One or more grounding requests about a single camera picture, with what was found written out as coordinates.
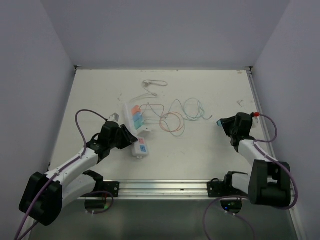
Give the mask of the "white power strip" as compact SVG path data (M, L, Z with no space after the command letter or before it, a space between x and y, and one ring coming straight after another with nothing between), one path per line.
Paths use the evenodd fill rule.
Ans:
M149 150L147 147L147 142L145 140L145 137L138 136L137 130L134 127L133 115L131 113L131 109L134 106L135 105L133 103L125 103L123 105L123 113L124 113L126 127L138 139L138 141L135 142L135 144L132 145L132 147L131 147L132 155L134 157L136 157L137 159L142 159L142 158L149 155Z

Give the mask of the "teal charger plug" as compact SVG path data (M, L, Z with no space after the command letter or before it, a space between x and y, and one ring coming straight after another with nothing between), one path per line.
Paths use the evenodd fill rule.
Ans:
M218 125L219 127L222 127L222 126L223 126L223 123L222 123L222 120L221 120L221 119L218 120L216 123L217 123L217 125Z

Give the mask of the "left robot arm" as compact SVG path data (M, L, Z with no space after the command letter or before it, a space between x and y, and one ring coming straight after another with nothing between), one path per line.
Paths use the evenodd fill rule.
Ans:
M19 210L44 226L52 224L64 207L77 198L103 193L103 177L92 171L112 149L125 149L138 142L127 127L106 121L84 148L65 164L46 173L34 173L27 183Z

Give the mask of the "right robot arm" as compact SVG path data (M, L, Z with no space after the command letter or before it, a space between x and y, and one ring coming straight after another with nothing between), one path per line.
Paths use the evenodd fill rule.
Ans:
M271 157L259 145L262 140L251 136L251 129L259 112L239 112L229 118L222 118L217 125L222 127L230 144L251 166L249 173L228 172L223 179L223 192L235 196L239 191L247 194L253 205L290 209L297 202L292 193L297 192L290 171L290 165Z

